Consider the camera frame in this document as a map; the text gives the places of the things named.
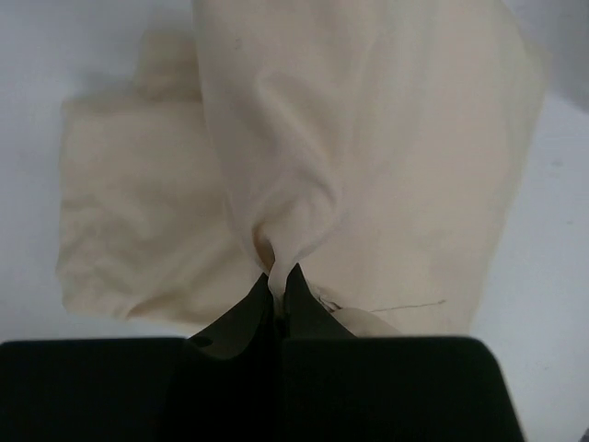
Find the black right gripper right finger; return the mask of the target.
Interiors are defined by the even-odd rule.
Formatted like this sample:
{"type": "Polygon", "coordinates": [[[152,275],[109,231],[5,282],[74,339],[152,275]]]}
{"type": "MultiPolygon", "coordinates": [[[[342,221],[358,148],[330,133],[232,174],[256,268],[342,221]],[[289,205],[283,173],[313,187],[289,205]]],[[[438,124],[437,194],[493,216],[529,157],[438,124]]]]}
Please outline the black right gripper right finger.
{"type": "Polygon", "coordinates": [[[284,308],[284,441],[524,440],[482,342],[355,337],[314,299],[299,266],[284,308]]]}

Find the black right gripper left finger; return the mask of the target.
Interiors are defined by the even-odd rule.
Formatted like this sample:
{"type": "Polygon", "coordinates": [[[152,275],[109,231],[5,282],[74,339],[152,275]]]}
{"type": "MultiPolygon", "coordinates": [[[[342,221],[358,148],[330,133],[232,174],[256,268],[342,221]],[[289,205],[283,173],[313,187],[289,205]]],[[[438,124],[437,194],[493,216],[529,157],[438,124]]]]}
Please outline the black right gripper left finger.
{"type": "Polygon", "coordinates": [[[1,346],[5,441],[273,441],[267,280],[189,338],[1,346]]]}

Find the beige drawstring trousers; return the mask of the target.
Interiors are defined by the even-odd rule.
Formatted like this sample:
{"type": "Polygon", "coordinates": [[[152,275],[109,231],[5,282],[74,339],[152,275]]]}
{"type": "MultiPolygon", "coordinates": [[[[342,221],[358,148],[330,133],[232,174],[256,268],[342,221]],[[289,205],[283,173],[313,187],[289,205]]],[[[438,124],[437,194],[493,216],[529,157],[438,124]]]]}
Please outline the beige drawstring trousers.
{"type": "Polygon", "coordinates": [[[357,335],[464,334],[547,55],[501,1],[196,1],[64,104],[64,308],[197,330],[301,267],[357,335]]]}

